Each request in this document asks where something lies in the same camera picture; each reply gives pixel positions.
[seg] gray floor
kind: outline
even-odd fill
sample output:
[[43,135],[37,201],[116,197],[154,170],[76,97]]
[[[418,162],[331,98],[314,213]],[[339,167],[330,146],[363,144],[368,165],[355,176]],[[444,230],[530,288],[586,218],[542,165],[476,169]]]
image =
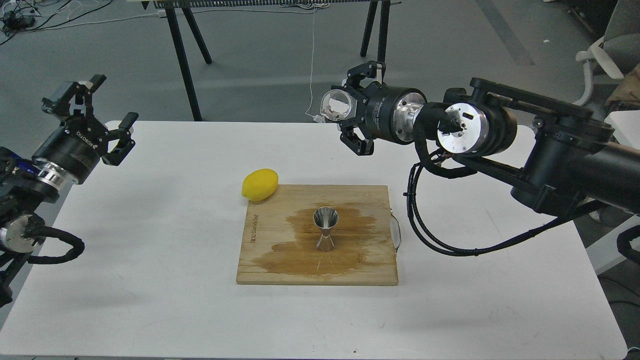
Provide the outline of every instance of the gray floor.
[[[83,3],[87,10],[95,8],[91,1]],[[42,12],[47,15],[55,8]],[[196,19],[212,65],[204,63],[179,17],[204,119],[310,121],[305,111],[311,99],[312,50],[310,112],[317,113],[330,85],[339,84],[349,68],[363,62],[358,50],[366,9],[365,4],[346,3],[315,15],[200,13]],[[70,24],[155,12],[153,6],[142,10],[140,4],[115,1]],[[67,15],[57,15],[51,24]],[[376,54],[376,37],[374,31],[369,59]],[[431,101],[442,100],[449,87],[467,86],[474,76],[574,101],[583,89],[574,56],[591,43],[563,3],[534,0],[405,0],[392,7],[388,38],[385,81],[419,88]],[[40,111],[40,100],[61,81],[107,75],[93,98],[95,114],[103,122],[120,120],[128,111],[138,112],[143,121],[191,120],[166,19],[157,16],[18,34],[0,47],[0,73],[0,145],[25,157],[58,125]],[[242,141],[240,134],[234,136]],[[45,214],[53,219],[56,210],[49,206]],[[593,238],[598,227],[588,220],[580,225],[585,239]],[[24,275],[15,281],[16,290]],[[607,275],[639,289],[640,272],[634,264],[625,262]],[[639,301],[611,282],[604,290],[611,300]],[[9,308],[0,310],[0,324]],[[613,311],[627,344],[639,346],[640,311],[620,304],[613,305]]]

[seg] chair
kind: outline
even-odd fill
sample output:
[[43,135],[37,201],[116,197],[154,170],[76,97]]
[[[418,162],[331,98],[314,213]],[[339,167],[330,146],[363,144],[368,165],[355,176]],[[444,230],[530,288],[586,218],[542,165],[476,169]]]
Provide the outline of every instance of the chair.
[[593,72],[598,65],[610,78],[622,80],[640,63],[640,1],[618,0],[604,36],[586,51],[579,51],[575,60],[582,62],[584,93],[574,104],[582,106],[593,93]]

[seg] metal jigger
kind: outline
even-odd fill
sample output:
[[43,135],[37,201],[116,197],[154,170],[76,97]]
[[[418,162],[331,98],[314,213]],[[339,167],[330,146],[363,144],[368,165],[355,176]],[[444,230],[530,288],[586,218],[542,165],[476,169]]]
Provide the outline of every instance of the metal jigger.
[[323,206],[314,213],[314,222],[322,231],[316,247],[320,251],[331,251],[334,248],[331,229],[338,224],[338,212],[329,206]]

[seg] yellow lemon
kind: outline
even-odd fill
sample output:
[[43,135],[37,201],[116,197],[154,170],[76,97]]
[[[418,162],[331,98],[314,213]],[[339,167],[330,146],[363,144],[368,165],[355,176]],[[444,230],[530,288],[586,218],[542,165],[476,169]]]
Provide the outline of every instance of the yellow lemon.
[[268,198],[278,187],[278,173],[262,168],[247,175],[242,182],[242,196],[251,201]]

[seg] black table leg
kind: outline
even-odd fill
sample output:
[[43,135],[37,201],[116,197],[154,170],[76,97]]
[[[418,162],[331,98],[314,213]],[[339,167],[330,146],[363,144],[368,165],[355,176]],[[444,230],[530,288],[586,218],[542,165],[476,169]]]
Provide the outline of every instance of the black table leg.
[[184,13],[184,17],[187,19],[187,23],[191,28],[193,37],[196,39],[196,43],[198,43],[198,47],[200,48],[200,52],[202,53],[204,62],[210,64],[211,56],[209,55],[209,50],[207,49],[207,45],[204,43],[202,34],[200,34],[200,29],[198,29],[198,24],[196,23],[196,19],[193,17],[191,8],[182,8],[182,12]]
[[178,56],[178,64],[180,64],[180,71],[182,72],[184,87],[186,88],[187,96],[189,97],[189,105],[191,106],[193,120],[201,121],[202,116],[200,115],[200,107],[198,106],[198,99],[196,98],[196,90],[193,88],[191,71],[189,71],[187,55],[184,52],[184,44],[182,43],[180,28],[178,27],[178,19],[175,16],[175,9],[165,8],[164,10],[166,12],[166,20],[169,22],[169,29],[171,30],[171,37],[173,38],[175,54]]
[[364,36],[362,37],[362,47],[360,48],[360,56],[367,56],[367,50],[369,48],[369,40],[371,39],[371,30],[373,29],[373,20],[376,17],[376,10],[378,9],[378,2],[371,1],[369,3],[369,13],[367,14],[367,23],[364,26]]
[[380,9],[380,34],[378,38],[378,61],[384,62],[387,53],[387,33],[389,30],[389,10],[391,0],[382,1]]

